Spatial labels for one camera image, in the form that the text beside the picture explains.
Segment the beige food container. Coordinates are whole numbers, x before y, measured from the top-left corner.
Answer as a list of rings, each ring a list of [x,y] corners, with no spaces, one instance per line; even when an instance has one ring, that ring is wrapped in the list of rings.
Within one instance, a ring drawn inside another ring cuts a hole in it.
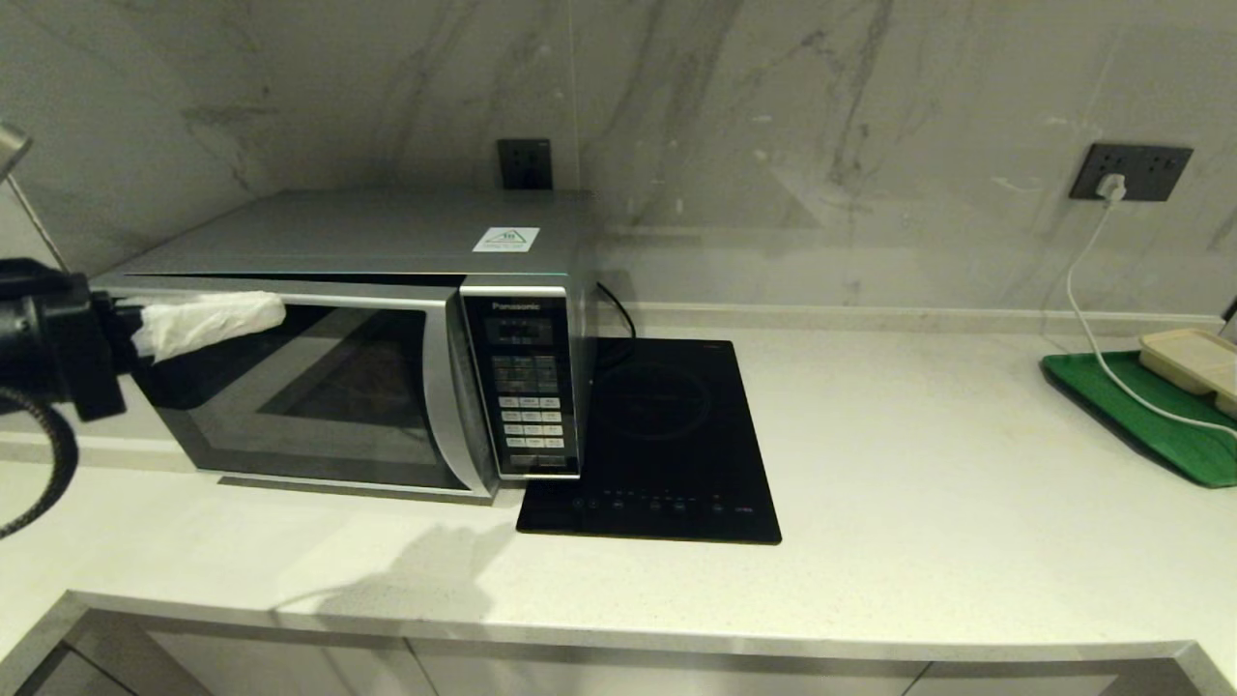
[[[1237,422],[1237,344],[1197,329],[1139,337],[1139,362],[1176,388],[1207,396]]]

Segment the grey cabinet door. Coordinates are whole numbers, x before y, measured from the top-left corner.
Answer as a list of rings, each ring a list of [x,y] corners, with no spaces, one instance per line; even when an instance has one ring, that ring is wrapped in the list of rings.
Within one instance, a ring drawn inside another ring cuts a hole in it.
[[[406,640],[437,696],[905,696],[928,661]]]
[[[934,661],[903,696],[1200,696],[1171,659]]]

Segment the black induction cooktop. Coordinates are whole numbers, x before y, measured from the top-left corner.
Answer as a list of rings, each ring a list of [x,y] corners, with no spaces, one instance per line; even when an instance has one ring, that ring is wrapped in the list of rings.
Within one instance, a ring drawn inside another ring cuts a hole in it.
[[[782,533],[734,344],[641,337],[593,380],[575,480],[526,486],[523,534],[758,543]]]

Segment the silver Panasonic microwave oven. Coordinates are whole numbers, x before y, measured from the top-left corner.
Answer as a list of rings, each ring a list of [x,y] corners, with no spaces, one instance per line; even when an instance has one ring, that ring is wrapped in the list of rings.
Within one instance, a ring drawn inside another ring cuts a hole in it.
[[[490,226],[541,234],[526,253],[473,253]],[[499,485],[574,480],[596,354],[599,229],[580,192],[286,192],[160,244],[94,286],[111,294],[111,279],[137,276],[452,286]]]

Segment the green plastic tray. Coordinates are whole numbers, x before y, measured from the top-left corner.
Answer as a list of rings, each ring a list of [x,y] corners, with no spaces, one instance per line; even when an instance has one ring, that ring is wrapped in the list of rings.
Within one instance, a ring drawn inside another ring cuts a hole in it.
[[[1144,368],[1136,351],[1105,352],[1105,362],[1144,401],[1178,417],[1237,431],[1205,396],[1192,396]],[[1237,486],[1237,439],[1164,419],[1138,404],[1105,375],[1094,354],[1050,354],[1040,360],[1047,382],[1136,452],[1207,490]]]

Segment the black wall socket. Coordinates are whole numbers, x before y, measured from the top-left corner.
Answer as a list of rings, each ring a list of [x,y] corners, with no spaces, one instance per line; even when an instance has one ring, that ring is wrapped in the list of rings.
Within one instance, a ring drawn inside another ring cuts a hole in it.
[[[1192,147],[1185,146],[1136,146],[1131,171],[1126,173],[1127,202],[1166,202],[1192,155]]]
[[[1084,156],[1077,177],[1068,193],[1072,202],[1102,202],[1096,195],[1096,188],[1103,176],[1131,171],[1131,161],[1136,153],[1136,143],[1095,142]]]
[[[553,150],[548,138],[499,138],[501,185],[507,190],[552,190]]]

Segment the white triangle warning sticker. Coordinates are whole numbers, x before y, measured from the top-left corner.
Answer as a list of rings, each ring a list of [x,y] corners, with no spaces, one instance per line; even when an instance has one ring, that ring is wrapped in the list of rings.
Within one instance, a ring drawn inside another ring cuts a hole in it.
[[[526,253],[541,234],[539,226],[490,226],[473,247],[473,253]]]

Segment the black glass microwave door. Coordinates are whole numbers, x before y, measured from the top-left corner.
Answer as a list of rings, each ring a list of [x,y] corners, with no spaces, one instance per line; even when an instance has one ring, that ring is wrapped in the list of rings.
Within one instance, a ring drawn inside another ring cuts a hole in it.
[[[106,289],[283,300],[275,329],[136,370],[199,471],[477,501],[499,490],[454,287],[137,276]]]

